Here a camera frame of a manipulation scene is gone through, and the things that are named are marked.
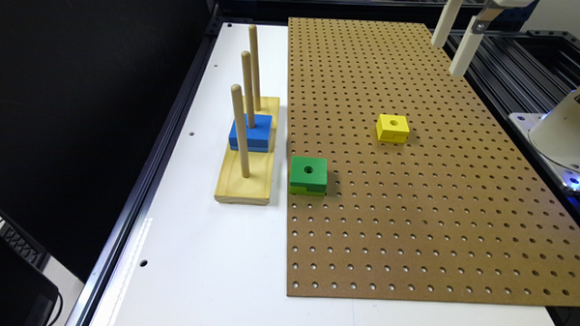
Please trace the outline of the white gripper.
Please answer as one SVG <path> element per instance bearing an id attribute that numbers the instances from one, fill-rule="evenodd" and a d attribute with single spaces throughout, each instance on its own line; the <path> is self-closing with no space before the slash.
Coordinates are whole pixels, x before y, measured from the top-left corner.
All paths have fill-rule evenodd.
<path id="1" fill-rule="evenodd" d="M 447 41 L 450 30 L 464 0 L 448 0 L 441 12 L 436 28 L 433 32 L 431 44 L 435 48 L 441 48 Z M 501 7 L 525 8 L 535 0 L 491 0 Z M 449 66 L 449 72 L 453 76 L 462 77 L 479 47 L 484 37 L 484 32 L 488 28 L 490 21 L 482 20 L 473 16 L 469 22 L 465 35 L 459 43 L 457 50 Z"/>

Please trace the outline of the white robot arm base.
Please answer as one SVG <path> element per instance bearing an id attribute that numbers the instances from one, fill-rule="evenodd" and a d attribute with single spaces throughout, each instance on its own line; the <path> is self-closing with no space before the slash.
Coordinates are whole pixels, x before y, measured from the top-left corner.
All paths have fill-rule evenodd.
<path id="1" fill-rule="evenodd" d="M 509 119 L 562 187 L 580 193 L 580 86 L 545 114 L 512 112 Z"/>

